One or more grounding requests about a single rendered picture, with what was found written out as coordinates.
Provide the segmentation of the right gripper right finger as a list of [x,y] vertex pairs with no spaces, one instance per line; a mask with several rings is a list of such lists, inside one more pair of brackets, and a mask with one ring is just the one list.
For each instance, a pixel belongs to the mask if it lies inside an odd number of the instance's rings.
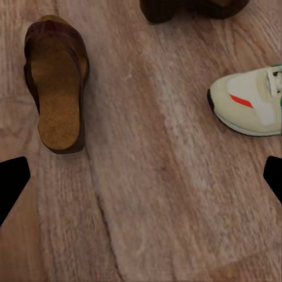
[[282,204],[282,159],[269,156],[264,167],[263,177]]

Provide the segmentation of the gym shoe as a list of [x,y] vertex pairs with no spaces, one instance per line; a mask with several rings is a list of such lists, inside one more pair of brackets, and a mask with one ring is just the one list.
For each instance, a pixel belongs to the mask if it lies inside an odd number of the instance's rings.
[[241,135],[282,135],[282,64],[216,80],[207,93],[214,115]]

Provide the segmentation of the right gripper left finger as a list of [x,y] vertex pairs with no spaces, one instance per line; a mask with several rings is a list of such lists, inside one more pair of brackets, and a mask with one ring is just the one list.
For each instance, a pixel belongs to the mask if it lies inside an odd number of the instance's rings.
[[25,156],[0,163],[0,226],[30,178]]

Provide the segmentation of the sandal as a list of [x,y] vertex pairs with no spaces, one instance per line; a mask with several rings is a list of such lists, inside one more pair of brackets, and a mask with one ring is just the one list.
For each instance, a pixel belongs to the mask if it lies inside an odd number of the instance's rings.
[[211,19],[224,19],[239,13],[250,0],[140,0],[140,10],[151,24],[171,20],[185,8],[195,9]]
[[79,31],[56,15],[29,25],[23,78],[39,112],[43,144],[55,154],[74,155],[85,146],[83,92],[90,74]]

